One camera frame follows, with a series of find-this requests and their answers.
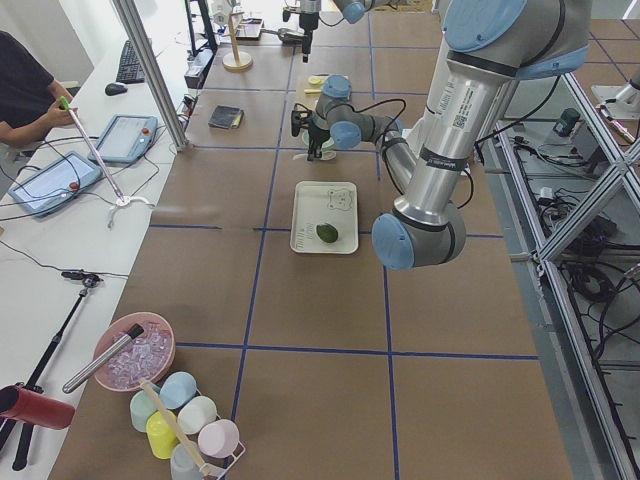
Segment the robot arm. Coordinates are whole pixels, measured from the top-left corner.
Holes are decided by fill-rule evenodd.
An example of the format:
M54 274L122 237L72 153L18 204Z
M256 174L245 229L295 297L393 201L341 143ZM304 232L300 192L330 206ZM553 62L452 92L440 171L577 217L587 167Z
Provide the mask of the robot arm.
M391 1L336 0L334 5L349 24L355 24L378 6L390 5ZM314 32L320 23L321 2L302 0L299 2L299 26L303 30L302 62L307 63L311 54Z
M451 1L425 113L408 136L396 121L356 111L350 82L330 76L306 128L308 157L332 139L340 149L370 142L401 194L372 227L388 268L405 270L453 260L466 229L451 196L499 89L514 80L559 76L587 58L589 1Z

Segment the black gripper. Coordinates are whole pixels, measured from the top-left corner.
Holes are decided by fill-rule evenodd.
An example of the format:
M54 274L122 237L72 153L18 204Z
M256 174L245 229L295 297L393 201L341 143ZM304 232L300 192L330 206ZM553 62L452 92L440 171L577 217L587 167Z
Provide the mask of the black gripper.
M299 26L303 29L305 39L308 43L313 40L313 33L319 24L319 0L301 0L299 2ZM309 62L310 44L302 45L302 61Z
M316 158L316 150L321 150L324 143L330 139L329 127L326 121L312 113L308 122L308 149L307 160L313 161Z

